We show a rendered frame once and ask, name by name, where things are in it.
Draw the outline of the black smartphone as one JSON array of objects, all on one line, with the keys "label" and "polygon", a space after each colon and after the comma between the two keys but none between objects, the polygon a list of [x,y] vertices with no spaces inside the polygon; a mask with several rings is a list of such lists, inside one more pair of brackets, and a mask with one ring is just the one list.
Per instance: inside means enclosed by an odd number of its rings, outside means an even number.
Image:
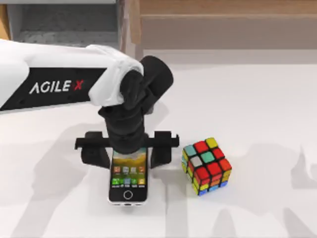
[{"label": "black smartphone", "polygon": [[148,149],[112,154],[108,199],[115,205],[141,205],[148,198]]}]

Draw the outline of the multicoloured puzzle cube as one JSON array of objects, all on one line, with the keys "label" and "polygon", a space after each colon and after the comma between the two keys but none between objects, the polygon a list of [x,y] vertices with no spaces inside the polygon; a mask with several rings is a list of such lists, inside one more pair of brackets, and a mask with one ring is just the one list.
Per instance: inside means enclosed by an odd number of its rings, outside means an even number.
[{"label": "multicoloured puzzle cube", "polygon": [[232,165],[213,137],[182,149],[182,169],[197,196],[228,184]]}]

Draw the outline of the grey cabinet with dark inside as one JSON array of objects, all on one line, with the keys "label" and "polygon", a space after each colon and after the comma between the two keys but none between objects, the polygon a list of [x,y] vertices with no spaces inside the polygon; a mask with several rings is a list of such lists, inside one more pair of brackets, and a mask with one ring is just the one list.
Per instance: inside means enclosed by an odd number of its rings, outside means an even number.
[{"label": "grey cabinet with dark inside", "polygon": [[0,0],[10,38],[24,43],[84,47],[125,43],[124,0]]}]

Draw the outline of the wooden open shelves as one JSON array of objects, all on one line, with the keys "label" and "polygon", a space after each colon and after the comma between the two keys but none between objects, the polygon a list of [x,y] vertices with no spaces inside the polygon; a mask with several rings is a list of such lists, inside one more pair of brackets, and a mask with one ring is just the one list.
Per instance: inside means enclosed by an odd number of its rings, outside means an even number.
[{"label": "wooden open shelves", "polygon": [[125,0],[121,48],[317,50],[317,0]]}]

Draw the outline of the wooden cupboard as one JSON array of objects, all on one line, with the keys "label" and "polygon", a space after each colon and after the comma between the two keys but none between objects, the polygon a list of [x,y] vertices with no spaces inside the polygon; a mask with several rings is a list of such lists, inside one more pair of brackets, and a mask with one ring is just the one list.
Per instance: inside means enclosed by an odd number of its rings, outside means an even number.
[{"label": "wooden cupboard", "polygon": [[10,27],[6,4],[0,4],[0,39],[10,40]]}]

